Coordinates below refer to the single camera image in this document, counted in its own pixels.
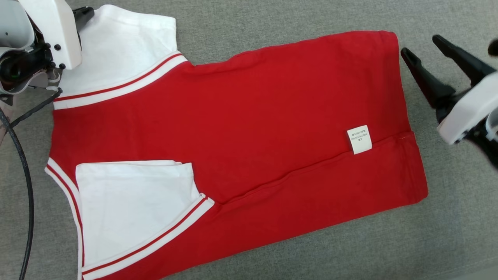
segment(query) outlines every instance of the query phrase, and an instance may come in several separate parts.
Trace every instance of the red and white t-shirt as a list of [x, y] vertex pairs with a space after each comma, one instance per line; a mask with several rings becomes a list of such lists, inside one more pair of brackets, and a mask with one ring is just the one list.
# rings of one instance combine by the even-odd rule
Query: red and white t-shirt
[[[46, 171], [85, 280], [155, 280], [427, 195], [393, 33], [194, 66], [174, 19], [107, 5], [81, 41]], [[365, 125], [372, 148], [354, 154], [346, 131]]]

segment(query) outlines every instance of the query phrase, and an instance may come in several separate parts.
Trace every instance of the gray fabric surface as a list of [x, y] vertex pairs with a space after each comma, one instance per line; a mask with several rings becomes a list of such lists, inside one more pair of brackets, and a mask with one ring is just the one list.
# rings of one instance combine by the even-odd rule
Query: gray fabric surface
[[[178, 48], [193, 63], [246, 50], [361, 29], [394, 31], [442, 81], [469, 81], [432, 44], [439, 33], [498, 67], [486, 55], [498, 36], [495, 0], [71, 0], [112, 3], [177, 18]], [[323, 229], [195, 267], [169, 279], [448, 279], [498, 265], [498, 172], [469, 143], [446, 145], [408, 69], [401, 65], [408, 114], [422, 154], [429, 196], [422, 202]], [[51, 92], [20, 96], [18, 113]], [[76, 277], [77, 239], [59, 187], [43, 171], [51, 106], [16, 131], [34, 182], [35, 234], [26, 279]], [[26, 187], [10, 139], [0, 146], [0, 279], [18, 275], [27, 231]]]

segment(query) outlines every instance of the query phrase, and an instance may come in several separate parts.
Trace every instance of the red stripe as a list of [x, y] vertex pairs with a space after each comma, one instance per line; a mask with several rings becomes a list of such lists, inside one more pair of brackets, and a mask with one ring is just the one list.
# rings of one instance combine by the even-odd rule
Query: red stripe
[[126, 84], [122, 84], [120, 86], [109, 88], [109, 89], [104, 89], [104, 90], [99, 90], [99, 91], [93, 91], [93, 92], [89, 92], [89, 93], [85, 93], [85, 94], [59, 97], [59, 98], [55, 99], [55, 102], [57, 102], [57, 101], [63, 101], [63, 100], [68, 100], [68, 99], [74, 99], [74, 98], [80, 98], [80, 97], [87, 97], [87, 96], [91, 96], [91, 95], [95, 95], [95, 94], [99, 94], [99, 93], [103, 93], [103, 92], [108, 92], [108, 91], [113, 91], [113, 90], [117, 90], [117, 89], [120, 89], [120, 88], [124, 88], [126, 86], [129, 86], [129, 85], [131, 85], [133, 83], [136, 83], [136, 82], [140, 81], [141, 79], [147, 77], [148, 75], [152, 74], [154, 71], [156, 71], [157, 69], [159, 69], [159, 67], [163, 66], [166, 62], [168, 62], [171, 59], [173, 59], [173, 58], [175, 58], [177, 56], [180, 56], [180, 55], [182, 55], [182, 54], [181, 53], [177, 53], [175, 55], [172, 55], [172, 56], [166, 58], [166, 60], [164, 60], [163, 62], [161, 62], [159, 65], [157, 65], [154, 69], [150, 70], [147, 74], [145, 74], [145, 75], [143, 75], [143, 76], [141, 76], [139, 78], [136, 78], [136, 79], [134, 79], [131, 82], [127, 82]]
[[206, 198], [206, 197], [204, 197], [204, 198], [203, 198], [203, 199], [202, 199], [199, 203], [197, 203], [197, 205], [196, 205], [194, 208], [192, 208], [192, 210], [190, 210], [190, 211], [187, 213], [187, 215], [185, 215], [185, 217], [183, 217], [183, 219], [181, 219], [181, 220], [180, 220], [180, 222], [178, 222], [178, 223], [177, 223], [174, 227], [172, 227], [172, 228], [170, 228], [169, 230], [167, 230], [165, 233], [161, 234], [161, 235], [160, 235], [159, 237], [157, 237], [156, 239], [154, 239], [154, 240], [152, 240], [151, 242], [149, 242], [147, 245], [145, 245], [145, 246], [143, 246], [143, 247], [141, 247], [141, 248], [139, 248], [139, 249], [137, 249], [137, 250], [135, 250], [135, 251], [133, 251], [133, 252], [131, 252], [131, 253], [127, 254], [126, 256], [123, 256], [123, 257], [121, 257], [121, 258], [119, 258], [119, 259], [117, 259], [117, 260], [114, 260], [114, 261], [112, 261], [112, 262], [110, 262], [110, 263], [107, 263], [107, 264], [104, 264], [104, 265], [98, 266], [98, 267], [96, 267], [96, 268], [92, 268], [92, 269], [90, 269], [90, 270], [87, 270], [87, 271], [83, 272], [82, 274], [88, 274], [88, 273], [90, 273], [90, 272], [94, 272], [94, 271], [96, 271], [96, 270], [103, 269], [103, 268], [105, 268], [105, 267], [108, 267], [108, 266], [111, 266], [111, 265], [113, 265], [113, 264], [119, 263], [120, 261], [122, 261], [122, 260], [124, 260], [124, 259], [127, 259], [127, 258], [129, 258], [129, 257], [131, 257], [131, 256], [133, 256], [133, 255], [135, 255], [136, 253], [139, 253], [139, 252], [141, 252], [141, 251], [143, 251], [143, 250], [147, 249], [147, 248], [148, 248], [148, 247], [150, 247], [152, 244], [154, 244], [154, 243], [156, 243], [157, 241], [159, 241], [159, 239], [163, 238], [164, 236], [166, 236], [167, 234], [169, 234], [171, 231], [173, 231], [174, 229], [176, 229], [179, 225], [181, 225], [181, 224], [182, 224], [182, 223], [183, 223], [183, 222], [184, 222], [184, 221], [185, 221], [185, 220], [186, 220], [186, 219], [187, 219], [187, 218], [188, 218], [188, 217], [189, 217], [189, 216], [190, 216], [190, 215], [191, 215], [191, 214], [192, 214], [192, 213], [193, 213], [193, 212], [197, 209], [197, 208], [199, 208], [199, 206], [200, 206], [200, 205], [201, 205], [204, 201], [206, 201], [206, 200], [207, 200], [207, 198]]
[[85, 250], [84, 250], [84, 244], [83, 244], [83, 223], [81, 222], [81, 217], [80, 217], [80, 210], [78, 209], [78, 204], [76, 204], [76, 199], [74, 198], [74, 194], [67, 185], [67, 183], [62, 179], [62, 177], [55, 172], [55, 170], [47, 165], [48, 170], [50, 170], [61, 182], [62, 184], [66, 187], [67, 191], [69, 192], [69, 195], [71, 196], [71, 200], [73, 201], [74, 209], [76, 210], [76, 218], [78, 219], [78, 224], [80, 225], [80, 231], [81, 231], [81, 245], [82, 245], [82, 266], [85, 265]]

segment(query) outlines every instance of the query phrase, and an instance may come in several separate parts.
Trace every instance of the red and white striped trim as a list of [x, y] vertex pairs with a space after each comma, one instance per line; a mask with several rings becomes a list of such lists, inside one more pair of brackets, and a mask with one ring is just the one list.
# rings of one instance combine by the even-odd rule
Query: red and white striped trim
[[78, 188], [74, 182], [67, 176], [61, 167], [51, 158], [48, 159], [45, 172], [54, 179], [59, 187], [64, 191], [64, 194], [69, 201], [73, 219], [76, 224], [76, 232], [78, 234], [78, 280], [82, 279], [82, 267], [84, 264], [84, 247], [83, 247], [83, 227], [81, 222], [81, 198]]
[[212, 199], [201, 194], [201, 196], [196, 199], [182, 215], [166, 227], [162, 233], [151, 237], [149, 240], [143, 242], [142, 245], [123, 252], [119, 256], [114, 256], [112, 259], [105, 260], [99, 264], [83, 267], [83, 276], [85, 280], [94, 280], [110, 275], [147, 257], [194, 224], [213, 205], [214, 201]]
[[172, 52], [162, 61], [153, 65], [150, 70], [145, 71], [144, 74], [139, 74], [118, 86], [80, 94], [69, 93], [70, 95], [67, 95], [67, 93], [63, 93], [61, 97], [55, 99], [54, 109], [59, 110], [89, 105], [134, 92], [161, 78], [171, 69], [185, 61], [187, 59], [179, 51]]

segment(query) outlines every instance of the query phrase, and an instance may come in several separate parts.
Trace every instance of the white clothing tag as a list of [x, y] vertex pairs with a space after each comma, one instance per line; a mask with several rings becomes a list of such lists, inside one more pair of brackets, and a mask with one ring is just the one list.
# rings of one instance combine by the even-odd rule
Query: white clothing tag
[[353, 147], [353, 154], [361, 153], [372, 148], [369, 128], [367, 126], [348, 130], [348, 137]]

